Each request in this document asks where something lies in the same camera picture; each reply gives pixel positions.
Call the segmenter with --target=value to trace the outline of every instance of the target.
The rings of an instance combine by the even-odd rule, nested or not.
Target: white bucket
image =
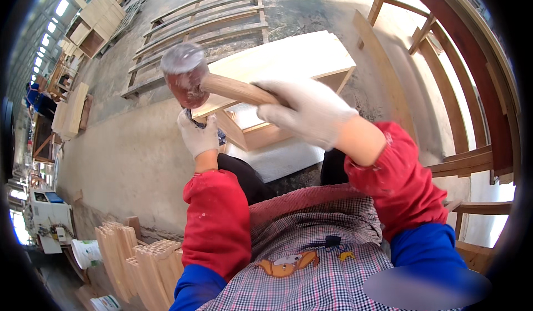
[[[122,308],[117,299],[112,295],[105,295],[98,298],[91,298],[90,303],[96,311],[120,311]]]
[[[87,269],[102,263],[102,254],[100,254],[97,241],[78,241],[73,239],[71,245],[72,253],[74,253],[74,258],[76,258],[80,268]]]

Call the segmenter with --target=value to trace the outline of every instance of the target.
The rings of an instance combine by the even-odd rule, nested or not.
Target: checkered apron
[[[251,206],[250,217],[252,261],[200,310],[392,309],[363,292],[393,267],[371,197],[348,184],[309,187]],[[326,247],[328,236],[340,244]]]

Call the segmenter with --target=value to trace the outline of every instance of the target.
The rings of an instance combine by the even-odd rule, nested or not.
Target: white work glove
[[[325,150],[333,148],[343,124],[359,114],[331,88],[311,79],[261,80],[253,84],[286,100],[291,107],[261,105],[257,109],[260,119]]]
[[[187,110],[184,108],[177,117],[177,125],[192,158],[195,159],[205,151],[219,149],[217,117],[214,114],[207,116],[207,126],[202,129],[189,119]]]

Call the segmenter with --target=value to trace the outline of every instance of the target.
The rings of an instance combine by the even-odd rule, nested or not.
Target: white foam sheet
[[[257,117],[255,106],[238,104],[228,108],[228,111],[236,112],[235,122],[243,129],[263,122]],[[250,152],[228,143],[226,154],[250,164],[264,182],[300,171],[324,159],[322,148],[311,146],[297,138],[290,138]]]

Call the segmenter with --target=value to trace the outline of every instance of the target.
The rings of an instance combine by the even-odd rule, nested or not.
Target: concrete floor
[[[83,199],[73,203],[80,239],[94,239],[94,227],[106,219],[122,221],[139,216],[147,242],[180,240],[187,205],[182,190],[193,173],[193,160],[175,123],[180,109],[163,86],[137,101],[120,97],[127,86],[128,69],[149,21],[189,0],[148,0],[130,31],[101,59],[85,62],[75,86],[89,85],[94,96],[89,127],[64,146],[57,192],[67,201],[82,189]],[[351,20],[358,9],[367,15],[373,0],[263,0],[270,41],[328,30],[337,35],[357,67],[341,96],[370,121],[387,120],[390,103],[376,66],[366,49],[356,47],[358,34]],[[401,0],[425,9],[418,0]],[[433,76],[421,54],[410,56],[410,36],[425,18],[383,5],[376,34],[403,84],[414,118],[423,165],[436,164],[454,154],[451,128]],[[280,194],[317,185],[319,165],[291,175],[273,186]],[[470,178],[436,178],[448,190],[448,199],[470,201]],[[450,223],[455,217],[450,216]]]

